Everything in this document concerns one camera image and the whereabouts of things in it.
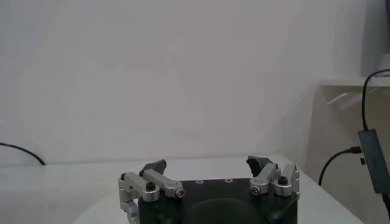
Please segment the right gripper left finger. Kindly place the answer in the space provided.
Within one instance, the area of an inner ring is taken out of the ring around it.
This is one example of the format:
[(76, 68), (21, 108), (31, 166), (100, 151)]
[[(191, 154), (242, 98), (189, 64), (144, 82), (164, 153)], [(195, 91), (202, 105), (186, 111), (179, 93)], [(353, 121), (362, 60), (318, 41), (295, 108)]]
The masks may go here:
[(141, 198), (146, 202), (160, 199), (162, 193), (169, 198), (183, 198), (185, 189), (181, 181), (164, 176), (167, 163), (164, 159), (147, 163), (138, 173), (127, 172), (118, 179), (119, 200), (130, 203)]

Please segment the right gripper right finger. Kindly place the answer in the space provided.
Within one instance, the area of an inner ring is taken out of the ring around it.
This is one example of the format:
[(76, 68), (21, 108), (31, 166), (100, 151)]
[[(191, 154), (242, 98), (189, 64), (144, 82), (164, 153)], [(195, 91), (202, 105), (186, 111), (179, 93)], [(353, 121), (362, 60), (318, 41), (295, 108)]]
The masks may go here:
[(281, 169), (269, 158), (257, 156), (248, 156), (246, 163), (253, 176), (249, 180), (252, 195), (300, 196), (300, 171), (295, 164), (287, 164)]

